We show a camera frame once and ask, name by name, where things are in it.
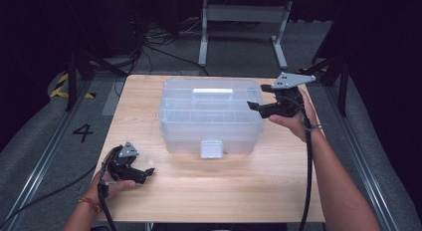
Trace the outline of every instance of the person's right hand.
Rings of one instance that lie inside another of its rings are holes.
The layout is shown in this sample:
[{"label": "person's right hand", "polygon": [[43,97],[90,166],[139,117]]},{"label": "person's right hand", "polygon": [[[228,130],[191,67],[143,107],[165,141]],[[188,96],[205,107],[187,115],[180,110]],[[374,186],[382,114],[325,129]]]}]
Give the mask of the person's right hand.
[{"label": "person's right hand", "polygon": [[[307,117],[311,121],[312,125],[317,124],[317,115],[310,99],[302,89],[299,89],[304,100],[305,110],[307,111]],[[281,115],[270,115],[269,121],[287,127],[295,136],[299,137],[303,142],[306,142],[305,127],[303,124],[303,115],[298,112],[293,117],[285,117]]]}]

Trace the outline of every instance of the box latch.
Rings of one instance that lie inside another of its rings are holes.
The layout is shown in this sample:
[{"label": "box latch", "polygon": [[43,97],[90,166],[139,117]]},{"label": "box latch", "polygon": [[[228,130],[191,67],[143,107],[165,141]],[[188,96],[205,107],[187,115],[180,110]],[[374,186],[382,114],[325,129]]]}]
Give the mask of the box latch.
[{"label": "box latch", "polygon": [[222,158],[223,141],[219,139],[205,139],[201,141],[201,158]]}]

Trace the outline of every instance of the human hand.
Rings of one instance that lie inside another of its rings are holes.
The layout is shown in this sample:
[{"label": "human hand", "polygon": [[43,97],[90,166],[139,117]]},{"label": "human hand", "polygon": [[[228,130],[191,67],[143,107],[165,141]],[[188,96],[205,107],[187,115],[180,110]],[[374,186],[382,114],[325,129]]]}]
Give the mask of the human hand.
[{"label": "human hand", "polygon": [[[104,180],[112,180],[111,175],[108,171],[105,172]],[[97,172],[91,182],[90,187],[84,194],[84,197],[90,198],[95,204],[100,204],[98,184],[100,182],[100,172]],[[106,199],[113,198],[117,193],[123,190],[133,188],[136,182],[133,180],[120,180],[117,184],[108,186],[108,197]]]},{"label": "human hand", "polygon": [[[305,110],[307,117],[311,121],[311,124],[317,124],[317,115],[310,99],[302,89],[299,89],[304,100]],[[269,121],[287,127],[295,136],[299,137],[303,142],[306,142],[305,127],[303,124],[302,112],[296,113],[293,117],[285,117],[281,115],[270,115]]]}]

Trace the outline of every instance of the clear toolbox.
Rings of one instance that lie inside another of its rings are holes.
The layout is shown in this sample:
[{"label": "clear toolbox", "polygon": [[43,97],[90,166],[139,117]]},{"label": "clear toolbox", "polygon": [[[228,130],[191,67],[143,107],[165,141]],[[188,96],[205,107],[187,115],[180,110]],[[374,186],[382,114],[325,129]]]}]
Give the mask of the clear toolbox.
[{"label": "clear toolbox", "polygon": [[250,153],[263,129],[261,88],[247,79],[169,79],[162,88],[160,130],[169,152]]}]

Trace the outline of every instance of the human arm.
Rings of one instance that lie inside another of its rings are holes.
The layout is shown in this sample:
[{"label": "human arm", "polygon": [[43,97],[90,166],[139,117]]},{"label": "human arm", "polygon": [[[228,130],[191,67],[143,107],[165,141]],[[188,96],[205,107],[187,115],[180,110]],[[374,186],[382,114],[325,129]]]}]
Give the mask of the human arm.
[{"label": "human arm", "polygon": [[[307,117],[317,124],[317,116],[307,94],[301,91]],[[285,126],[306,140],[302,114],[293,117],[271,115],[269,120]],[[352,178],[319,129],[312,131],[316,180],[322,212],[330,230],[380,230],[376,217]]]},{"label": "human arm", "polygon": [[[108,172],[105,173],[105,179],[110,179]],[[93,181],[83,195],[84,198],[89,198],[94,204],[100,206],[97,185],[100,181],[100,173],[97,172]],[[108,189],[108,198],[115,196],[119,191],[130,189],[135,186],[133,180],[121,180],[115,185],[111,185]],[[88,202],[79,202],[75,207],[71,217],[68,219],[63,231],[90,231],[91,225],[98,213]]]}]

